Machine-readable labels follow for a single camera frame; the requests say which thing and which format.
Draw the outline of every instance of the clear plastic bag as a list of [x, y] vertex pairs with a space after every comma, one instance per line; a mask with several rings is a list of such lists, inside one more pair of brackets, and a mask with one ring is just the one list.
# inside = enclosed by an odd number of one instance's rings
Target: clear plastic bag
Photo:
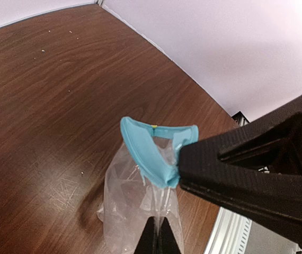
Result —
[[[153, 138], [165, 161], [174, 165], [172, 141]], [[183, 251], [183, 235], [175, 188], [158, 188], [140, 174], [126, 145], [120, 147], [105, 176], [104, 202], [97, 212], [112, 254], [133, 254], [149, 217], [166, 217]]]

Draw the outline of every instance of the white wall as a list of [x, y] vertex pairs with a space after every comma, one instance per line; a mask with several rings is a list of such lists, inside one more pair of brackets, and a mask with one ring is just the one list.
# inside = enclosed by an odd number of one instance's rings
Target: white wall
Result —
[[13, 22], [94, 0], [0, 0], [0, 27]]
[[104, 0], [230, 115], [302, 94], [302, 0]]

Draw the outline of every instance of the wood grain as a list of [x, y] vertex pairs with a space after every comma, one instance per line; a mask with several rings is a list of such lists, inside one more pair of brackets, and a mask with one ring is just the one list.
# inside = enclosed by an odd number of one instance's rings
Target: wood grain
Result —
[[[119, 120], [235, 123], [179, 67], [97, 5], [0, 29], [0, 254], [108, 253], [95, 211], [122, 142]], [[218, 207], [179, 191], [185, 253]]]

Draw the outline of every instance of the black pointed object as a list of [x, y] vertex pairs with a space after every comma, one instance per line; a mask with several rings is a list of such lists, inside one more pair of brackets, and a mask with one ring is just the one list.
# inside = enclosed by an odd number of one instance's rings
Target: black pointed object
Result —
[[[258, 172], [267, 166], [269, 174]], [[180, 186], [302, 248], [302, 96], [238, 129], [185, 146]]]
[[135, 254], [181, 254], [167, 218], [162, 217], [162, 220], [159, 234], [155, 217], [147, 220]]

